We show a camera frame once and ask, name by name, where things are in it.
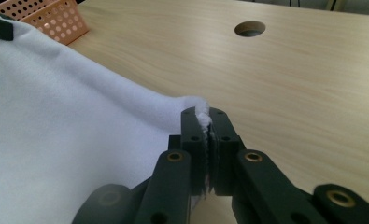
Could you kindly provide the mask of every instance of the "round hole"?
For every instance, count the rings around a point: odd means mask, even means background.
[[[309,218],[301,213],[292,213],[291,220],[294,221],[296,224],[310,224]]]
[[[167,159],[169,161],[182,161],[183,160],[183,154],[178,152],[172,152],[167,155]]]
[[[112,206],[119,202],[121,195],[117,191],[107,191],[99,197],[99,204],[102,206]]]
[[[255,153],[255,152],[247,153],[245,155],[245,158],[246,158],[246,160],[253,161],[253,162],[257,162],[257,161],[262,161],[263,160],[263,157],[260,156],[259,154]]]
[[[154,213],[151,216],[152,224],[166,224],[167,220],[168,220],[168,217],[164,213]]]
[[[237,35],[244,37],[253,37],[260,35],[265,31],[265,25],[259,21],[245,21],[234,28]]]
[[[197,141],[199,141],[199,137],[198,136],[192,136],[191,141],[197,142]]]
[[[344,191],[341,190],[328,190],[327,198],[330,199],[333,203],[342,206],[342,207],[353,207],[356,205],[355,201],[352,197],[347,195]]]

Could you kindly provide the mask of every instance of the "white fabric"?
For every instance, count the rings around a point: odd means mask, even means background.
[[[0,223],[71,223],[96,188],[148,178],[180,112],[207,102],[147,90],[12,21],[0,40]]]

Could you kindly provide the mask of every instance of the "fabric fold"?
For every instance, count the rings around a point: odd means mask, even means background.
[[[0,40],[0,223],[70,223],[105,184],[152,174],[180,113],[201,97],[161,95],[19,22]]]

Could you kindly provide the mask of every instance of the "orange plastic basket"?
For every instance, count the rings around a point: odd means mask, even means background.
[[[88,32],[74,0],[8,0],[0,4],[0,13],[29,23],[65,45]]]

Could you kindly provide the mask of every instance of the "table surface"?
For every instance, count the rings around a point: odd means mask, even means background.
[[[151,90],[199,95],[294,185],[369,202],[369,16],[229,0],[87,0],[72,49]],[[243,21],[263,34],[234,32]],[[235,223],[209,195],[191,223]]]

